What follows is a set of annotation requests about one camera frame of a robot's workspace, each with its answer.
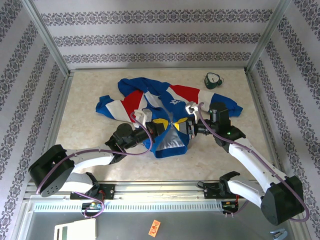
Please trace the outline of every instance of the patterned wall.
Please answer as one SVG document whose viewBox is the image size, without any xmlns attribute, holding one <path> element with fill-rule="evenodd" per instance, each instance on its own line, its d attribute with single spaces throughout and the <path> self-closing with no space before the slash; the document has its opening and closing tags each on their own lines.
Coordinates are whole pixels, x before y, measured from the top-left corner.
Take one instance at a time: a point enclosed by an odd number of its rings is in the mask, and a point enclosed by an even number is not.
<svg viewBox="0 0 320 240">
<path fill-rule="evenodd" d="M 320 239 L 320 1 L 290 3 L 252 73 L 273 146 L 303 184 L 312 239 Z"/>
<path fill-rule="evenodd" d="M 34 0 L 70 69 L 244 67 L 279 0 Z"/>
<path fill-rule="evenodd" d="M 64 76 L 19 0 L 1 0 L 0 16 L 0 240 L 8 240 Z"/>
</svg>

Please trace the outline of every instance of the beige floor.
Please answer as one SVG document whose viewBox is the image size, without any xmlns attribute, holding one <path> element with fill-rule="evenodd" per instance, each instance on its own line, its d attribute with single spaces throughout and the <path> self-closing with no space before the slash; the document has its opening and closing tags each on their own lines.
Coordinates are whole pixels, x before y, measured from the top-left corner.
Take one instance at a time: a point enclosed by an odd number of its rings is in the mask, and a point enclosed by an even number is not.
<svg viewBox="0 0 320 240">
<path fill-rule="evenodd" d="M 207 72 L 217 73 L 224 78 L 223 85 L 212 91 L 232 98 L 243 107 L 240 117 L 231 118 L 232 124 L 240 128 L 253 146 L 268 159 L 266 143 L 243 69 L 78 71 L 73 77 L 56 143 L 68 149 L 83 149 L 106 142 L 122 122 L 96 113 L 95 107 L 100 96 L 110 95 L 114 100 L 124 98 L 117 87 L 117 82 L 122 78 L 146 77 L 205 90 Z M 185 155 L 162 159 L 156 159 L 151 152 L 139 157 L 126 156 L 117 164 L 87 168 L 84 172 L 92 172 L 99 181 L 218 180 L 230 171 L 253 179 L 240 162 L 217 146 L 212 136 L 198 135 L 188 147 Z M 130 151 L 139 153 L 145 151 L 145 147 L 139 145 Z"/>
</svg>

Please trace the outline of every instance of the table surface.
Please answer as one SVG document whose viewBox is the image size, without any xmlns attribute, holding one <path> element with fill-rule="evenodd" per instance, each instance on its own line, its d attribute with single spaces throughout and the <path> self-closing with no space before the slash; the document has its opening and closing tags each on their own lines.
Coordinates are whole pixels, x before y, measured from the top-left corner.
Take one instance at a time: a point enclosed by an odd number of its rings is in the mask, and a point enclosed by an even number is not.
<svg viewBox="0 0 320 240">
<path fill-rule="evenodd" d="M 232 125 L 238 127 L 252 145 L 270 159 L 261 125 L 243 69 L 216 70 L 210 68 L 179 69 L 108 69 L 103 71 L 77 71 L 74 74 L 67 103 L 63 113 L 56 143 L 65 149 L 84 149 L 105 143 L 122 122 L 96 113 L 100 96 L 110 95 L 123 100 L 118 81 L 123 78 L 146 77 L 206 90 L 204 84 L 208 72 L 224 78 L 224 83 L 212 91 L 229 97 L 243 107 L 239 117 L 232 117 Z M 131 153 L 144 152 L 138 145 Z M 237 171 L 245 178 L 253 176 L 234 157 L 219 147 L 212 136 L 198 135 L 190 141 L 184 155 L 157 159 L 149 152 L 142 156 L 126 156 L 119 163 L 84 169 L 98 181 L 201 181 L 218 180 L 220 176 Z"/>
</svg>

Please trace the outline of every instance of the metal frame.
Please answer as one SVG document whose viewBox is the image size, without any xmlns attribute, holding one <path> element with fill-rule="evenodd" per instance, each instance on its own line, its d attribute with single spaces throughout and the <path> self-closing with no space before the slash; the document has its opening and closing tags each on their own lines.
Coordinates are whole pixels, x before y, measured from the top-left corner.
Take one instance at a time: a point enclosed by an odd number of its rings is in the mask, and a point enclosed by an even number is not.
<svg viewBox="0 0 320 240">
<path fill-rule="evenodd" d="M 253 53 L 250 56 L 250 59 L 245 66 L 245 72 L 250 73 L 253 68 L 255 67 L 261 53 L 264 51 L 267 43 L 269 42 L 274 30 L 276 29 L 277 25 L 279 24 L 282 16 L 284 15 L 287 7 L 289 6 L 291 0 L 280 0 L 278 5 L 276 6 L 269 22 L 267 23 L 259 41 L 256 45 Z"/>
<path fill-rule="evenodd" d="M 63 72 L 66 80 L 64 82 L 62 95 L 60 96 L 56 113 L 53 118 L 53 125 L 50 129 L 48 141 L 45 145 L 45 151 L 50 148 L 52 145 L 55 144 L 59 127 L 61 124 L 61 120 L 63 117 L 63 113 L 65 110 L 65 106 L 68 99 L 68 94 L 70 91 L 72 79 L 75 72 L 80 71 L 103 71 L 105 69 L 110 68 L 88 68 L 84 70 L 71 70 L 66 64 L 62 54 L 59 51 L 53 37 L 51 36 L 47 26 L 45 25 L 40 13 L 37 10 L 37 7 L 33 3 L 32 0 L 21 0 L 27 11 L 29 12 L 34 24 L 36 25 L 41 37 L 43 38 L 45 44 L 48 46 L 53 58 L 58 63 L 61 71 Z M 262 132 L 264 139 L 266 141 L 266 145 L 268 147 L 268 151 L 270 156 L 273 158 L 273 162 L 277 168 L 279 168 L 279 163 L 276 158 L 276 153 L 272 145 L 271 137 L 269 135 L 269 131 L 267 128 L 266 121 L 263 116 L 263 112 L 261 106 L 259 105 L 257 93 L 253 87 L 253 82 L 250 76 L 250 72 L 253 70 L 255 64 L 257 63 L 261 53 L 263 52 L 265 46 L 267 45 L 268 41 L 270 40 L 275 28 L 277 27 L 281 17 L 283 16 L 284 12 L 286 11 L 288 5 L 290 4 L 291 0 L 280 0 L 277 7 L 275 8 L 270 21 L 268 22 L 266 28 L 264 29 L 261 38 L 254 49 L 247 65 L 245 66 L 245 74 L 247 77 L 249 89 L 253 98 L 253 102 L 258 113 L 259 122 L 262 127 Z M 239 69 L 238 67 L 217 67 L 215 69 Z M 165 181 L 165 182 L 108 182 L 116 184 L 116 193 L 114 195 L 114 201 L 118 201 L 119 203 L 123 203 L 123 200 L 132 201 L 136 198 L 141 200 L 141 197 L 148 202 L 163 202 L 166 201 L 173 201 L 173 202 L 180 202 L 184 203 L 186 201 L 191 202 L 198 202 L 202 203 L 203 199 L 203 192 L 201 189 L 198 189 L 196 185 L 196 181 Z M 23 239 L 22 233 L 26 232 L 29 228 L 32 214 L 35 210 L 37 203 L 67 203 L 66 201 L 69 200 L 70 193 L 68 192 L 61 192 L 59 195 L 53 195 L 51 197 L 42 198 L 38 195 L 35 195 L 36 186 L 34 183 L 29 183 L 22 201 L 21 209 L 19 211 L 16 225 L 12 234 L 13 240 L 15 239 Z M 294 232 L 295 238 L 299 240 L 310 240 L 310 234 L 307 228 L 306 223 L 296 223 L 291 222 L 291 227 Z"/>
<path fill-rule="evenodd" d="M 66 77 L 70 70 L 69 67 L 60 53 L 57 44 L 55 43 L 53 37 L 51 36 L 43 18 L 41 17 L 41 14 L 37 10 L 37 7 L 33 0 L 21 0 L 23 6 L 28 11 L 33 23 L 35 24 L 38 32 L 40 33 L 44 43 L 47 45 L 48 49 L 50 50 L 50 53 L 52 54 L 54 60 L 60 67 L 60 70 L 62 71 L 63 75 Z"/>
<path fill-rule="evenodd" d="M 100 183 L 115 184 L 114 199 L 106 202 L 105 212 L 221 212 L 222 201 L 234 200 L 205 199 L 203 190 L 197 187 L 198 181 L 101 181 Z M 34 183 L 28 183 L 12 240 L 26 239 L 34 212 L 79 212 L 82 203 L 90 202 L 90 200 L 70 200 L 70 192 L 58 192 L 44 198 L 36 195 L 36 189 Z M 239 201 L 240 205 L 245 202 L 242 198 Z"/>
<path fill-rule="evenodd" d="M 62 86 L 62 94 L 58 100 L 56 111 L 54 113 L 53 120 L 52 120 L 53 124 L 50 128 L 48 139 L 45 143 L 44 151 L 47 151 L 49 148 L 51 148 L 53 145 L 56 144 L 56 140 L 58 137 L 58 132 L 59 132 L 60 124 L 62 121 L 62 117 L 64 115 L 65 107 L 67 104 L 72 80 L 73 80 L 73 74 L 71 76 L 69 76 L 68 74 L 68 76 L 65 77 L 65 80 Z"/>
</svg>

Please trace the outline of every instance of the blue jacket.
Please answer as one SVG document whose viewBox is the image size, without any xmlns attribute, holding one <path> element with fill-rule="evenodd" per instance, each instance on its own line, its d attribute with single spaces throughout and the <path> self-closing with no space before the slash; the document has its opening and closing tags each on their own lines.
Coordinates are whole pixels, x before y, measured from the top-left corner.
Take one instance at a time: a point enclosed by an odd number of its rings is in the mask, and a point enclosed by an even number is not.
<svg viewBox="0 0 320 240">
<path fill-rule="evenodd" d="M 113 100 L 109 95 L 100 97 L 96 105 L 96 112 L 105 116 L 131 122 L 130 114 L 136 110 L 149 109 L 152 119 L 168 121 L 168 127 L 160 136 L 155 138 L 151 151 L 156 158 L 182 155 L 187 152 L 189 136 L 178 131 L 174 123 L 185 117 L 190 117 L 185 106 L 188 102 L 201 103 L 203 111 L 209 111 L 209 106 L 214 102 L 223 102 L 229 111 L 230 117 L 238 117 L 242 107 L 232 99 L 197 88 L 171 85 L 144 77 L 133 79 L 124 78 L 118 82 L 119 91 L 125 96 L 124 100 Z M 150 140 L 145 141 L 148 149 Z"/>
</svg>

